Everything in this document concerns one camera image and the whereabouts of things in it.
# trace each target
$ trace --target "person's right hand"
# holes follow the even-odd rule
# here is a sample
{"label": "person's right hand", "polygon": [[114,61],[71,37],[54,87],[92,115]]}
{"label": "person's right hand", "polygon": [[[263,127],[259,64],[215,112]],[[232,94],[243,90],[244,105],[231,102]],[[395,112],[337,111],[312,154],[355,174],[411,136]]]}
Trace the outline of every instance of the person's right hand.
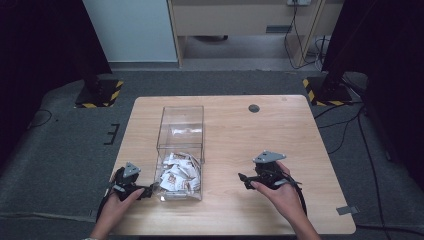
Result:
{"label": "person's right hand", "polygon": [[[278,161],[277,164],[284,173],[290,175],[290,170],[286,166]],[[292,185],[286,183],[277,190],[272,190],[259,182],[252,181],[251,184],[258,192],[267,197],[274,204],[278,212],[287,219],[299,240],[320,239],[315,228],[306,217],[300,203],[299,195]]]}

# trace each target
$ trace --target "gray tape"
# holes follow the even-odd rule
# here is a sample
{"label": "gray tape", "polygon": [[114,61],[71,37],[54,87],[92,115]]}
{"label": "gray tape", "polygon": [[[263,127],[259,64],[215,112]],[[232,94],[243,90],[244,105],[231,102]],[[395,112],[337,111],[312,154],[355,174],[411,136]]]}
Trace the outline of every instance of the gray tape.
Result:
{"label": "gray tape", "polygon": [[352,206],[352,207],[345,206],[341,208],[336,208],[336,210],[339,213],[339,215],[345,215],[348,213],[355,214],[360,212],[357,206]]}

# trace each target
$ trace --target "yellow and black hazard tape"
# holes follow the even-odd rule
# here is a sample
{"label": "yellow and black hazard tape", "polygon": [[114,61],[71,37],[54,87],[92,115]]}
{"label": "yellow and black hazard tape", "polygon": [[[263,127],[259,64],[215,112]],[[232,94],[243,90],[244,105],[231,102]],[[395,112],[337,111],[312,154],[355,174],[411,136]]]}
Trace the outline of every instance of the yellow and black hazard tape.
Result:
{"label": "yellow and black hazard tape", "polygon": [[303,79],[303,86],[306,89],[306,93],[308,94],[309,101],[311,102],[312,106],[340,106],[344,104],[351,104],[351,101],[318,101],[315,98],[314,91],[312,90],[308,79]]}
{"label": "yellow and black hazard tape", "polygon": [[103,102],[103,103],[87,102],[87,103],[76,104],[75,107],[76,108],[111,107],[115,103],[116,98],[118,98],[119,92],[121,91],[122,84],[124,84],[124,81],[118,81],[116,83],[116,87],[114,89],[114,92],[111,95],[110,100],[108,102]]}

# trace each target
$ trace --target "gray carpet floor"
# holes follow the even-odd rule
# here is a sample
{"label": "gray carpet floor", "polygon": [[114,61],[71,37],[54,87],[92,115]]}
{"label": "gray carpet floor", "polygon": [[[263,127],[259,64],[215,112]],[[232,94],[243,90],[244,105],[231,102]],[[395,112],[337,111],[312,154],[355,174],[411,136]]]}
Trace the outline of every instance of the gray carpet floor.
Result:
{"label": "gray carpet floor", "polygon": [[[0,239],[83,239],[94,226],[97,210],[111,174],[135,99],[139,96],[276,95],[306,96],[302,80],[317,72],[299,71],[133,71],[115,72],[124,81],[113,107],[79,109],[74,101],[83,86],[77,81],[52,90],[43,99],[32,127],[24,134],[12,163],[0,178]],[[361,104],[335,108],[317,118],[318,126],[354,117]],[[312,113],[330,107],[311,106]],[[378,179],[387,226],[424,232],[424,193],[402,164],[387,161],[370,120],[360,115]],[[120,124],[113,145],[108,132]],[[373,171],[357,120],[320,128],[320,133],[349,205],[360,213],[356,224],[380,226]],[[82,221],[18,217],[16,213],[48,213],[81,217]],[[419,239],[405,232],[389,232],[392,239]],[[383,231],[358,228],[352,235],[323,239],[387,239]],[[138,239],[111,236],[110,239]],[[140,239],[165,239],[141,237]],[[239,236],[231,239],[281,239]]]}

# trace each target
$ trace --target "person's left hand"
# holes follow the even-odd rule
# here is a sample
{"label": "person's left hand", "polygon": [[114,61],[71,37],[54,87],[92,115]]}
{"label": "person's left hand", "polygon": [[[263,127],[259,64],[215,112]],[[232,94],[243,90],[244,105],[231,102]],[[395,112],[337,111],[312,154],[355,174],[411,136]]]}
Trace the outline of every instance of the person's left hand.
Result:
{"label": "person's left hand", "polygon": [[144,188],[134,191],[121,202],[117,194],[112,193],[103,206],[101,215],[96,226],[90,234],[90,238],[107,239],[109,232],[121,221],[125,212],[130,208],[137,198],[143,193]]}

